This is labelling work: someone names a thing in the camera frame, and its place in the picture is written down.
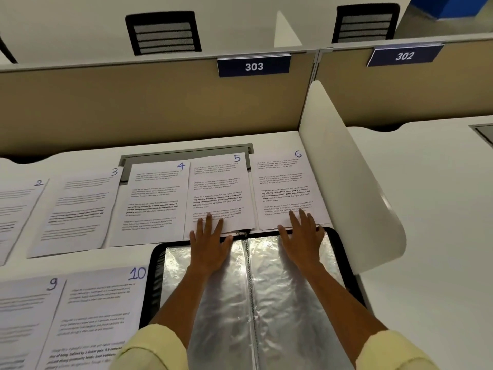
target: rolled-up sleeve cuff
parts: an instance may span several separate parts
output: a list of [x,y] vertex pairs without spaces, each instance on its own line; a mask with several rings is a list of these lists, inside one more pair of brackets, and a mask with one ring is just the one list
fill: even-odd
[[149,325],[140,329],[123,346],[116,359],[132,348],[154,353],[168,370],[188,370],[186,349],[178,336],[166,326]]
[[421,359],[433,364],[428,355],[396,331],[380,331],[370,336],[356,360],[357,370],[397,370]]

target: printed document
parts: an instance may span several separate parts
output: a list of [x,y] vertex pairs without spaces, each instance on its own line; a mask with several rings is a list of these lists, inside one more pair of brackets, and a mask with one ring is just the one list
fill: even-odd
[[183,240],[189,171],[187,160],[133,165],[111,246]]
[[3,183],[0,186],[0,266],[5,265],[46,182],[35,179]]
[[0,283],[0,368],[36,368],[65,278]]
[[28,257],[101,248],[122,169],[107,168],[64,180]]
[[139,329],[146,269],[123,267],[70,275],[37,370],[107,370]]
[[279,155],[250,155],[253,191],[261,230],[291,227],[288,212],[303,209],[317,224],[330,217],[304,151]]
[[255,228],[246,165],[244,153],[190,160],[185,239],[208,212],[213,215],[213,229],[224,218],[223,233]]

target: hand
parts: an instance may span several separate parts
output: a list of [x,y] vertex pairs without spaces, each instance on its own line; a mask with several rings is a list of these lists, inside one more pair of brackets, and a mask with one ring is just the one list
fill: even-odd
[[190,231],[190,271],[209,277],[218,271],[229,254],[233,244],[233,236],[229,235],[219,243],[224,220],[221,218],[214,233],[212,231],[213,216],[207,214],[206,227],[202,230],[202,218],[197,221],[197,235]]
[[287,256],[293,261],[302,273],[305,270],[317,266],[320,263],[319,249],[324,238],[324,228],[315,224],[315,220],[308,213],[308,216],[300,209],[301,224],[293,211],[289,211],[289,218],[293,226],[293,235],[289,238],[286,229],[278,226],[282,246],[286,250]]

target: blue sign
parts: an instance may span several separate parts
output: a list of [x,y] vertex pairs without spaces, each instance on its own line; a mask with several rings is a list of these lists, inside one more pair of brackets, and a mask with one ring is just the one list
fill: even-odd
[[218,58],[217,70],[220,78],[227,76],[287,74],[289,73],[290,64],[290,54]]
[[442,48],[442,43],[427,45],[401,44],[375,47],[367,66],[433,62]]

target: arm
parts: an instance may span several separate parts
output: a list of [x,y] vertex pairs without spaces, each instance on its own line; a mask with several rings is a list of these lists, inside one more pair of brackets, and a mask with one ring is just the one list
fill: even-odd
[[320,300],[353,366],[370,336],[387,328],[346,291],[320,263],[319,249],[324,229],[300,209],[301,224],[289,212],[293,234],[290,238],[279,225],[282,244],[288,257],[298,266]]
[[157,323],[172,330],[188,348],[193,322],[199,308],[202,293],[212,273],[219,270],[229,254],[233,236],[220,244],[223,219],[212,231],[212,216],[207,214],[206,226],[202,230],[202,219],[197,222],[197,235],[190,232],[190,266],[185,276],[150,324]]

